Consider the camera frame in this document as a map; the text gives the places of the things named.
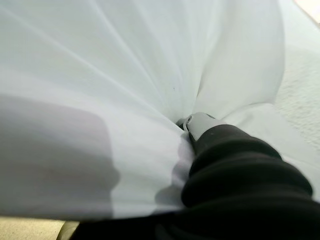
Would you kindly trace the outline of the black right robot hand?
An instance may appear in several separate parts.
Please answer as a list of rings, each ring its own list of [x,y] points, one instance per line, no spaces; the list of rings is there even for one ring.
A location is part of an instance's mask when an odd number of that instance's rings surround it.
[[[81,223],[73,240],[317,240],[307,178],[263,140],[197,112],[178,121],[195,158],[176,213]]]

